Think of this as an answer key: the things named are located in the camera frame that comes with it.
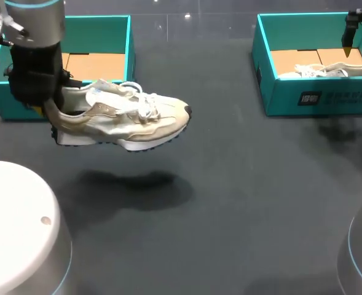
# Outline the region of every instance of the shoe box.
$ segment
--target shoe box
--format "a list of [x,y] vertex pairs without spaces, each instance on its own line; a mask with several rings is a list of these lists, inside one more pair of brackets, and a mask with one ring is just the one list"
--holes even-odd
[[[113,83],[134,81],[135,51],[128,15],[66,16],[61,42],[63,67],[73,79],[88,85],[105,79]],[[0,116],[3,120],[42,119],[11,95],[4,70],[12,64],[10,49],[0,46]]]
[[362,65],[362,25],[349,57],[342,48],[346,15],[258,15],[252,57],[268,116],[362,114],[362,77],[279,78],[295,65]]

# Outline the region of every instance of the shoe heel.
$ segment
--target shoe heel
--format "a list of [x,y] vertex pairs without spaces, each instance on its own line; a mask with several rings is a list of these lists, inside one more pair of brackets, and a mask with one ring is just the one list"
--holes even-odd
[[57,143],[62,146],[88,146],[90,144],[97,144],[97,142],[87,136],[70,135],[58,131]]

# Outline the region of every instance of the dark gray table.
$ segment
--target dark gray table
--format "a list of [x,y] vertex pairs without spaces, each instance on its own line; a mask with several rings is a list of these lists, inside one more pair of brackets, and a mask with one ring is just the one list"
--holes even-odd
[[362,118],[266,117],[250,50],[250,39],[140,43],[145,91],[194,110],[151,152],[58,147],[48,124],[0,121],[0,160],[59,198],[80,294],[340,294],[336,254],[362,203]]

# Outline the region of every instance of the white sneaker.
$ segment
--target white sneaker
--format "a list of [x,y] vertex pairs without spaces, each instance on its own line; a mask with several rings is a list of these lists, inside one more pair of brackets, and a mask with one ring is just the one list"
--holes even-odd
[[279,78],[315,78],[315,77],[347,77],[347,73],[341,69],[327,70],[323,65],[295,65],[295,72],[279,75]]
[[362,65],[347,65],[345,63],[335,63],[327,66],[324,70],[328,73],[330,71],[341,70],[347,73],[346,77],[362,77]]
[[279,78],[362,77],[362,65],[345,63],[335,63],[325,67],[323,65],[296,65],[295,69],[295,72],[279,75]]
[[177,137],[191,118],[185,102],[142,92],[140,85],[99,80],[83,88],[64,88],[60,111],[53,100],[44,105],[56,128],[57,144],[81,146],[114,143],[128,151],[146,151]]

